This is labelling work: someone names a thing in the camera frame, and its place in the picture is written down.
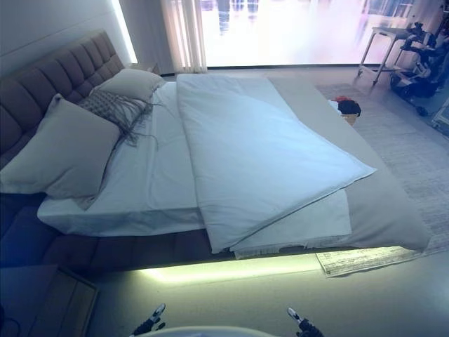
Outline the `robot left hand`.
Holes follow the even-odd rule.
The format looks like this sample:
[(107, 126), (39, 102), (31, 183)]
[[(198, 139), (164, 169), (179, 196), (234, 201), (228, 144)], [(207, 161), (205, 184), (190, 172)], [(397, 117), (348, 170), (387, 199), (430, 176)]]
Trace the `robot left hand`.
[(160, 304), (160, 306), (153, 311), (149, 318), (141, 323), (141, 325), (139, 325), (130, 336), (140, 336), (145, 333), (163, 329), (166, 326), (166, 323), (161, 321), (161, 316), (165, 309), (166, 304)]

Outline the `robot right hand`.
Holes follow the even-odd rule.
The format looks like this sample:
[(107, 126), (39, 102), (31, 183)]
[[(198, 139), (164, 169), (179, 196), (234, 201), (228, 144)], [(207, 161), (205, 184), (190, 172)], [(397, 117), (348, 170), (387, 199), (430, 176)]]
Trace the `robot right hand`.
[(297, 336), (301, 337), (323, 337), (322, 332), (313, 325), (307, 318), (299, 316), (299, 314), (292, 308), (287, 309), (288, 315), (294, 319), (299, 327)]

